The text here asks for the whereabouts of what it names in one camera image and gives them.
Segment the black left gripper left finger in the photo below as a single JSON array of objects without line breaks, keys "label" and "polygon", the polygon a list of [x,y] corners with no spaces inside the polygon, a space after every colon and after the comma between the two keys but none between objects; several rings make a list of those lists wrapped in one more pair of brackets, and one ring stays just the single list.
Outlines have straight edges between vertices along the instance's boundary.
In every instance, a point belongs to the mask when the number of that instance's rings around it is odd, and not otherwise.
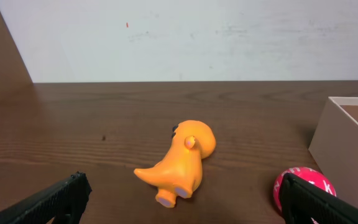
[{"label": "black left gripper left finger", "polygon": [[0,224],[79,224],[92,189],[83,172],[76,172],[0,211]]}]

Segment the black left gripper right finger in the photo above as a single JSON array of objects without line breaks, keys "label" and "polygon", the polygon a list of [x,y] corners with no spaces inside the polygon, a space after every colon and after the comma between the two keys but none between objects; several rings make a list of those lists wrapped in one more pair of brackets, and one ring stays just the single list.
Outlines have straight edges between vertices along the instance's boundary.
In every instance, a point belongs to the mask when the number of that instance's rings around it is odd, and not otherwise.
[{"label": "black left gripper right finger", "polygon": [[283,176],[279,199],[286,224],[358,224],[358,208],[295,174]]}]

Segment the white cardboard box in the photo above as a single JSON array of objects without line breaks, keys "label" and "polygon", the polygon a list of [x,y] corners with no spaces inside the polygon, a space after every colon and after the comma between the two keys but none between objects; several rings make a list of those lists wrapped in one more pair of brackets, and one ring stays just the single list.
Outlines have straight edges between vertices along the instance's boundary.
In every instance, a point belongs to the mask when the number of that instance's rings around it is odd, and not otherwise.
[{"label": "white cardboard box", "polygon": [[358,208],[358,97],[327,99],[309,151],[336,195]]}]

